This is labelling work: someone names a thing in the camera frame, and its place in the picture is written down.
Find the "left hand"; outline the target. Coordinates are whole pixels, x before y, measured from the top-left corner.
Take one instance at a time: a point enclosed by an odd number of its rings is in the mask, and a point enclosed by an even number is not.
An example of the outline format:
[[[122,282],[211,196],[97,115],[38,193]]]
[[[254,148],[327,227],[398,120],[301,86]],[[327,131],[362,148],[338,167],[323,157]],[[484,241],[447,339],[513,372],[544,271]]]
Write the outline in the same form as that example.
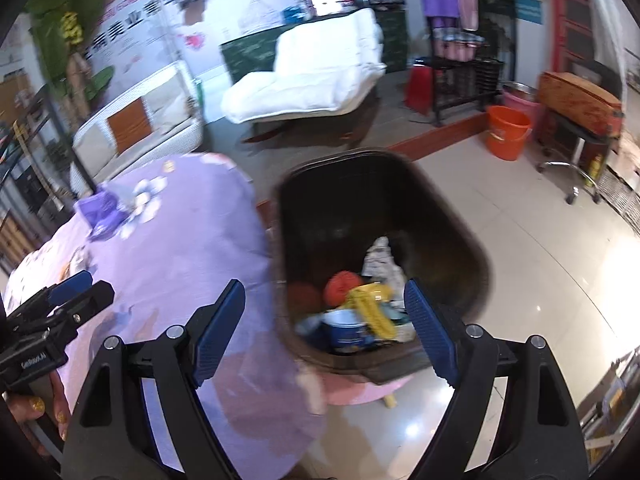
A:
[[[70,422],[70,407],[65,395],[64,385],[60,374],[56,370],[49,374],[49,382],[52,390],[52,406],[53,418],[58,428],[60,438],[65,441],[67,437],[68,423]],[[6,400],[11,414],[16,422],[21,426],[25,437],[32,446],[37,450],[38,454],[44,457],[50,455],[41,442],[34,436],[26,424],[33,420],[40,419],[46,414],[46,402],[40,396],[20,396],[19,394],[5,393],[3,399]]]

